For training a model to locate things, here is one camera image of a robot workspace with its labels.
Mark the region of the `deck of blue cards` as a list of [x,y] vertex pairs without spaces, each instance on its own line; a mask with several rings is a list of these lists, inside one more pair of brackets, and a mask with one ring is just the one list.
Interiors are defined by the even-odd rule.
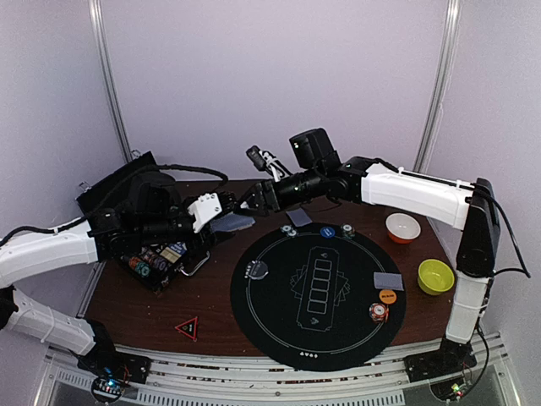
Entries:
[[255,225],[253,217],[228,213],[223,217],[213,219],[210,228],[214,233],[232,233]]

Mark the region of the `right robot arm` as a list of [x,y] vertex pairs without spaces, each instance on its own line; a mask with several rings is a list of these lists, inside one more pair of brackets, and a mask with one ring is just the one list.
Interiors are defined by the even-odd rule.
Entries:
[[267,216],[325,196],[400,209],[461,231],[451,315],[439,349],[431,352],[434,367],[451,373],[470,351],[495,277],[500,223],[491,183],[483,178],[475,183],[435,178],[381,158],[353,156],[343,162],[322,128],[297,134],[289,143],[301,168],[298,173],[256,145],[247,149],[248,159],[270,179],[248,189],[237,204],[239,213]]

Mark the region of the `blue small blind button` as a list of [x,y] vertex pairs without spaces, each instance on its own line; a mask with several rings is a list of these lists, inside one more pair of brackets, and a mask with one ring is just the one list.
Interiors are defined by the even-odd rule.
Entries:
[[320,235],[325,239],[331,239],[336,235],[336,231],[332,227],[325,226],[320,230]]

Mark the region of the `dealt blue card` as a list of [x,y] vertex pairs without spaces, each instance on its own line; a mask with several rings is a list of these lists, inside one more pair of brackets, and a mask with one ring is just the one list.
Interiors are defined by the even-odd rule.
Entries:
[[303,208],[286,211],[286,214],[291,220],[291,223],[297,228],[301,228],[312,223],[312,219]]
[[403,291],[404,285],[400,273],[375,272],[374,287],[380,290]]

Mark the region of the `orange big blind button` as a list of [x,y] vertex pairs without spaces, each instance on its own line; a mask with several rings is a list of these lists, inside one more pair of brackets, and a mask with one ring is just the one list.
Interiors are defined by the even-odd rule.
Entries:
[[383,305],[393,305],[397,301],[397,294],[391,289],[382,289],[379,293],[380,302]]

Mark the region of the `green yellow poker chip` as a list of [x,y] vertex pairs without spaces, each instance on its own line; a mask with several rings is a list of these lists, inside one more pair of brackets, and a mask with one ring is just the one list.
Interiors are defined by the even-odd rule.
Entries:
[[352,239],[355,235],[355,230],[350,224],[342,224],[342,235],[344,238]]

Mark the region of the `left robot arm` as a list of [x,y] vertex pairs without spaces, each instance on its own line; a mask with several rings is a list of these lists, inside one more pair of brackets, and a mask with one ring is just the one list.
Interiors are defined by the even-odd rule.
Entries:
[[9,232],[1,240],[1,327],[63,347],[104,376],[116,374],[122,359],[101,323],[54,310],[15,284],[153,244],[209,249],[214,242],[210,223],[227,211],[227,200],[215,191],[182,198],[168,168],[121,168],[78,198],[82,217],[54,228],[22,226]]

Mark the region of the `dealt blue card top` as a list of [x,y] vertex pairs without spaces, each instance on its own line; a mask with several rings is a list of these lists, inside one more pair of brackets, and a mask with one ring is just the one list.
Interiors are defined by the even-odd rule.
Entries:
[[312,223],[312,219],[303,208],[286,211],[286,214],[291,220],[291,223],[297,228],[301,228]]

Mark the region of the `orange poker chip stack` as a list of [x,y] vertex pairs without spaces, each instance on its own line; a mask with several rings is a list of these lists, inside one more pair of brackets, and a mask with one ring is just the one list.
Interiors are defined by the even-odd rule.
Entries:
[[385,304],[373,303],[369,307],[369,316],[374,323],[385,323],[388,320],[389,309]]

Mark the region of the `clear acrylic dealer button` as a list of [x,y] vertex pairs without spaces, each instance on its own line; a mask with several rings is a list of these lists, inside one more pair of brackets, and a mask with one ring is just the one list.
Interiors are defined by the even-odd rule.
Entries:
[[247,266],[247,276],[251,280],[262,280],[269,273],[269,267],[263,261],[251,261]]

